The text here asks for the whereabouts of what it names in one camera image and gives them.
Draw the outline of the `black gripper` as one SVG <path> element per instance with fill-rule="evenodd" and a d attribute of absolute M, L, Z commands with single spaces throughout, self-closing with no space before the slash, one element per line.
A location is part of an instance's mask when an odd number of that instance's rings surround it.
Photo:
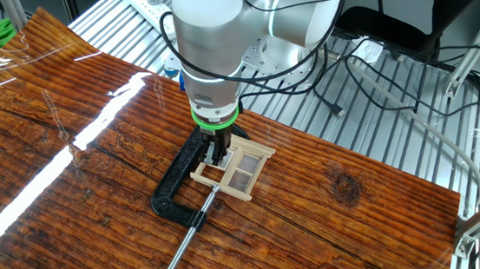
<path fill-rule="evenodd" d="M 219 161 L 222 161 L 227 155 L 227 149 L 230 147 L 233 125 L 223 129 L 211 130 L 201 128 L 202 146 L 201 161 L 206 164 L 216 165 L 215 154 L 218 155 Z"/>

